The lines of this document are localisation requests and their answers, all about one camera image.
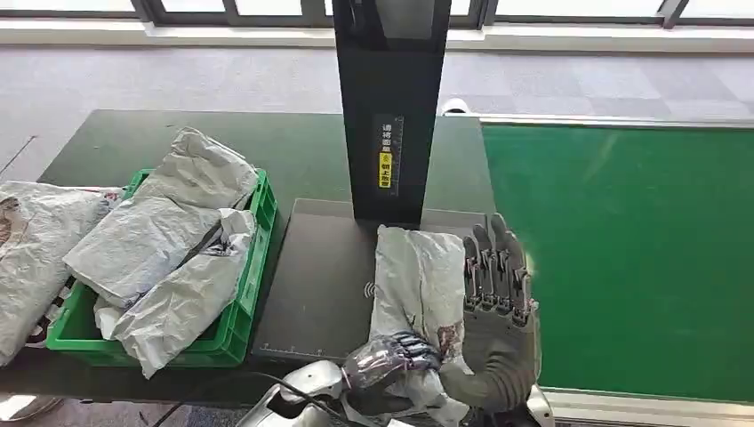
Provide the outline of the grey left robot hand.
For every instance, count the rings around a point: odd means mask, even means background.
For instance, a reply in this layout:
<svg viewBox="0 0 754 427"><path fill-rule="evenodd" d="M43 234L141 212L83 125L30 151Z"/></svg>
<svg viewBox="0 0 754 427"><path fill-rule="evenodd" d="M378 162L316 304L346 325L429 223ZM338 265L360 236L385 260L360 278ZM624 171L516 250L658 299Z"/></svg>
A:
<svg viewBox="0 0 754 427"><path fill-rule="evenodd" d="M441 361L439 351L413 331L376 335L342 365L347 401L361 415L407 411L413 402L389 394L388 387L405 373L438 370Z"/></svg>

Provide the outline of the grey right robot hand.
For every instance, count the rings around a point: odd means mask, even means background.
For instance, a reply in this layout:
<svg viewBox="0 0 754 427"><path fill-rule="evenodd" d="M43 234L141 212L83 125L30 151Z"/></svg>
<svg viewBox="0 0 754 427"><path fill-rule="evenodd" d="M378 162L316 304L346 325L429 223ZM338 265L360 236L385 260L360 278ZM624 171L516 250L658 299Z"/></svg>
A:
<svg viewBox="0 0 754 427"><path fill-rule="evenodd" d="M533 273L525 249L500 213L474 225L462 243L461 355L466 367L445 365L439 377L450 398L508 412L526 403L541 372Z"/></svg>

